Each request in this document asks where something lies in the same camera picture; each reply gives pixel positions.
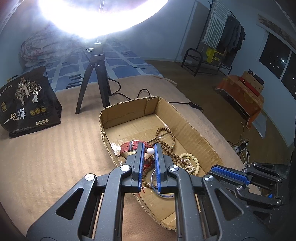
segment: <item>blue checkered blanket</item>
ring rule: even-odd
[[[107,73],[112,79],[151,74],[162,77],[154,66],[146,63],[126,46],[115,40],[106,42],[104,45],[104,53]],[[26,68],[23,73],[44,65],[51,87],[57,92],[66,89],[71,83],[81,81],[82,79],[79,78],[84,76],[88,64],[89,61],[82,50],[78,50],[70,55],[51,59]],[[78,78],[69,78],[74,75],[81,76]],[[96,81],[96,73],[95,70],[93,70],[89,83]]]

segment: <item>red watch strap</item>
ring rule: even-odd
[[[145,152],[147,150],[147,148],[152,147],[150,144],[148,144],[145,141],[138,141],[138,140],[132,140],[126,143],[123,143],[120,147],[120,154],[122,154],[123,152],[126,151],[136,151],[138,148],[138,143],[139,142],[143,142],[144,143],[144,147],[145,147]]]

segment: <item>cardboard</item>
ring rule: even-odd
[[[152,143],[159,127],[169,128],[175,135],[174,153],[192,153],[200,162],[198,176],[202,177],[215,165],[223,165],[221,158],[208,141],[194,129],[166,100],[160,97],[147,97],[122,102],[109,106],[101,111],[100,129],[103,143],[115,166],[125,163],[120,156],[120,146],[131,140],[143,140]],[[161,140],[170,144],[169,134]],[[144,210],[155,221],[167,229],[176,229],[174,198],[164,199],[151,189],[144,187],[139,194],[134,194]]]
[[[247,86],[256,96],[259,96],[260,93],[253,87],[249,82],[247,82],[243,77],[239,77],[239,80]]]
[[[252,70],[249,69],[248,73],[252,75],[258,82],[264,85],[264,80],[262,80],[258,75],[256,75]]]
[[[258,93],[261,93],[263,90],[263,85],[260,84],[250,73],[245,71],[242,75],[242,78],[245,79]]]

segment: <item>blue gripper pad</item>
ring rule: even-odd
[[[237,174],[235,172],[232,172],[230,170],[227,170],[227,169],[224,169],[224,168],[221,168],[221,167],[212,167],[211,171],[218,172],[218,173],[223,174],[225,176],[231,177],[231,178],[233,178],[235,180],[238,180],[238,181],[241,181],[241,182],[245,183],[246,185],[249,185],[251,183],[247,179],[246,176]]]
[[[160,192],[161,186],[160,186],[160,167],[159,167],[159,159],[158,159],[158,153],[157,153],[157,145],[154,145],[154,160],[155,160],[155,176],[156,176],[156,187],[157,191]]]
[[[139,192],[141,192],[141,188],[142,188],[142,176],[143,176],[143,168],[144,168],[144,159],[145,159],[145,146],[144,146],[144,144],[142,144],[141,159],[140,159],[140,166],[139,166],[139,182],[138,182]]]

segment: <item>tripod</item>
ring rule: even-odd
[[[108,75],[107,75],[107,70],[105,65],[105,54],[103,51],[103,43],[97,41],[94,44],[94,49],[91,52],[90,62],[88,67],[85,70],[84,77],[82,80],[79,97],[77,101],[76,112],[75,112],[76,115],[80,113],[80,108],[81,108],[81,104],[85,94],[85,90],[86,90],[87,84],[89,83],[89,78],[94,68],[96,70],[96,76],[98,79],[103,107],[106,108],[107,106],[110,106],[109,96],[112,96],[112,93],[110,90],[110,85],[109,85]]]

